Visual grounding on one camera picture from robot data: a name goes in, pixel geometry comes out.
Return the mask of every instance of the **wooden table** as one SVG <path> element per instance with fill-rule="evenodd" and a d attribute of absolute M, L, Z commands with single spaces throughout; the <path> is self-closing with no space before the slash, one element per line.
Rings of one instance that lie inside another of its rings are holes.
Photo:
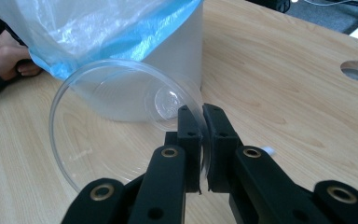
<path fill-rule="evenodd" d="M 202 94 L 225 109 L 246 145 L 313 189 L 335 179 L 358 189 L 358 40 L 241 0 L 204 3 Z M 48 138 L 61 82 L 48 74 L 0 93 L 0 223 L 58 223 L 76 193 Z M 186 223 L 234 223 L 226 194 L 187 202 Z"/>

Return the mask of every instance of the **plastic bag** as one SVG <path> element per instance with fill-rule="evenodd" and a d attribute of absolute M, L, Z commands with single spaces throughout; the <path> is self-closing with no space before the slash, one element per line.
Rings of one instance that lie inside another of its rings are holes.
<path fill-rule="evenodd" d="M 201 0 L 6 0 L 0 19 L 59 79 L 107 58 L 141 61 L 193 13 Z"/>

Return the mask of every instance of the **clear plastic container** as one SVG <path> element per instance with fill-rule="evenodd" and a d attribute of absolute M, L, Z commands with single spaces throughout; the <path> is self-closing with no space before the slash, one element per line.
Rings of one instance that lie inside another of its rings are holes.
<path fill-rule="evenodd" d="M 54 98 L 49 118 L 54 156 L 76 191 L 103 177 L 126 184 L 146 171 L 165 132 L 176 131 L 180 106 L 189 107 L 206 136 L 201 104 L 198 86 L 186 77 L 174 80 L 134 61 L 88 64 Z"/>

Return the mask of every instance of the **floor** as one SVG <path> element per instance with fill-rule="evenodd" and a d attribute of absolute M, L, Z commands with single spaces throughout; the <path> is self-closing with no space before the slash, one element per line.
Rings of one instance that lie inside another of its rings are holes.
<path fill-rule="evenodd" d="M 331 3 L 324 0 L 309 1 Z M 319 7 L 304 0 L 298 0 L 298 2 L 291 4 L 290 9 L 285 14 L 347 35 L 358 27 L 358 7 L 350 5 L 339 4 Z"/>

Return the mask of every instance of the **human hand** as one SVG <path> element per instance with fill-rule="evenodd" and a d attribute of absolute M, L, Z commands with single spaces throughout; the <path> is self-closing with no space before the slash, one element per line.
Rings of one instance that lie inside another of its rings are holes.
<path fill-rule="evenodd" d="M 3 80 L 11 80 L 18 72 L 22 76 L 38 75 L 42 69 L 32 61 L 16 67 L 19 61 L 27 59 L 31 59 L 27 47 L 20 45 L 6 30 L 0 34 L 0 77 Z"/>

